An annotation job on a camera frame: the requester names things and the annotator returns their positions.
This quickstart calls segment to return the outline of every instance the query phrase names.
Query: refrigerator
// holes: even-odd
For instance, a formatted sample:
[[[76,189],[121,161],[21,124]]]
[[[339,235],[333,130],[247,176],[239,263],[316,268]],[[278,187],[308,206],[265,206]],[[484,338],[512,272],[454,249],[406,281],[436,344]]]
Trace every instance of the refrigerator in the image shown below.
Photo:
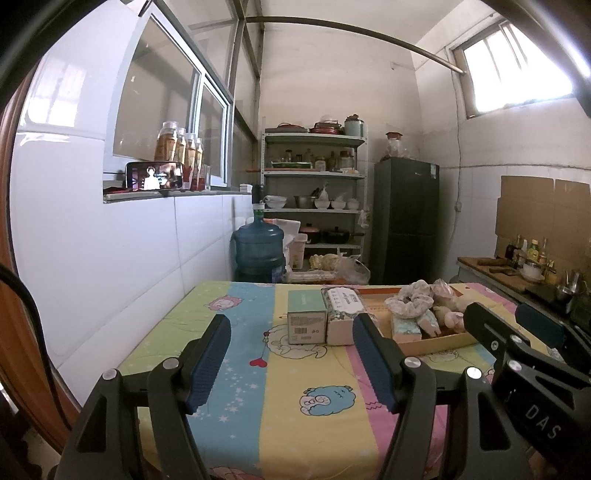
[[[375,164],[374,179],[370,283],[432,281],[439,166],[392,157]]]

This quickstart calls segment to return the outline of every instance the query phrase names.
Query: smartphone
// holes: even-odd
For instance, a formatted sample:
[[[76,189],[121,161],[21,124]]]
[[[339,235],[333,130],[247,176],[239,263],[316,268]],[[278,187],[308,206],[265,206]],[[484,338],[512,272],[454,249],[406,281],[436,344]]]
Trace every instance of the smartphone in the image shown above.
[[[128,189],[171,190],[183,186],[183,164],[180,162],[133,161],[125,166]]]

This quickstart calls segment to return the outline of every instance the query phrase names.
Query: green box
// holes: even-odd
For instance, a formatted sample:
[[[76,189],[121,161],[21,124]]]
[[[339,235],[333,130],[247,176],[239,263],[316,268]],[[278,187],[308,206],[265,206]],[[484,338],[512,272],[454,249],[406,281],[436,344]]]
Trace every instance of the green box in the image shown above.
[[[320,290],[288,292],[287,330],[291,345],[325,342],[326,305]]]

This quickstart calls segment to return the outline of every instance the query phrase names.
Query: wooden door frame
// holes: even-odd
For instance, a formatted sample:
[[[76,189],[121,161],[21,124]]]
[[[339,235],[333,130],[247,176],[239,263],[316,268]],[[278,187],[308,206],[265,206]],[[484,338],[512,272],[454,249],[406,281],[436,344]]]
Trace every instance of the wooden door frame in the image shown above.
[[[21,82],[0,118],[0,262],[14,273],[17,269],[10,228],[10,170],[18,123],[34,71]],[[70,432],[51,397],[29,318],[20,299],[4,283],[0,283],[0,381],[31,425],[61,453]],[[70,424],[74,424],[77,406],[59,382],[57,391]]]

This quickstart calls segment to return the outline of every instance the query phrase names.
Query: blue water jug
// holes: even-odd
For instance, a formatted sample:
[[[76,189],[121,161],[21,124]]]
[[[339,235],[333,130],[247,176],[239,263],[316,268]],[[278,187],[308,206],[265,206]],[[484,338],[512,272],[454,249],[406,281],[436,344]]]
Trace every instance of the blue water jug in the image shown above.
[[[232,234],[236,245],[236,280],[279,283],[285,270],[283,230],[263,221],[264,205],[253,205],[255,220]]]

